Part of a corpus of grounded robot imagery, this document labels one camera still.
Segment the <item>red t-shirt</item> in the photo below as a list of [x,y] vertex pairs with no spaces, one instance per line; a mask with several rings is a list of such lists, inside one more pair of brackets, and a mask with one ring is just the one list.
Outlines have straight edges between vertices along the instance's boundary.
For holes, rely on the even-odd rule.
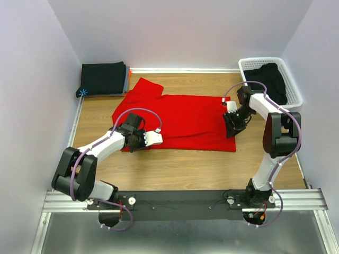
[[235,152],[235,138],[227,138],[222,98],[215,96],[163,94],[163,86],[140,78],[112,114],[122,123],[121,114],[132,109],[152,131],[160,123],[163,143],[156,149],[183,149]]

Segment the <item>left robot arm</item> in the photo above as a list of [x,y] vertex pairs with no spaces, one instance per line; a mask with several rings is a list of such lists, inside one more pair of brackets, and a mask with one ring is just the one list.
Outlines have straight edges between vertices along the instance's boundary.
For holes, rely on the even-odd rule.
[[124,122],[115,129],[110,128],[96,141],[78,149],[66,148],[61,155],[51,187],[76,201],[101,199],[118,202],[118,188],[95,179],[97,166],[109,155],[123,148],[131,152],[145,148],[145,124],[144,118],[129,113]]

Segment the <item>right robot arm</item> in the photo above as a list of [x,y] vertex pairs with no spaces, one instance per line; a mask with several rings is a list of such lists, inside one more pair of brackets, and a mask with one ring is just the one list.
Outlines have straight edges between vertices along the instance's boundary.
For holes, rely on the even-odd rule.
[[242,208],[258,207],[269,200],[282,166],[301,147],[301,115],[271,100],[265,86],[262,90],[252,90],[247,81],[238,86],[238,103],[222,98],[222,105],[227,109],[223,114],[226,137],[235,137],[244,131],[252,115],[259,114],[265,120],[263,160],[245,190],[238,191]]

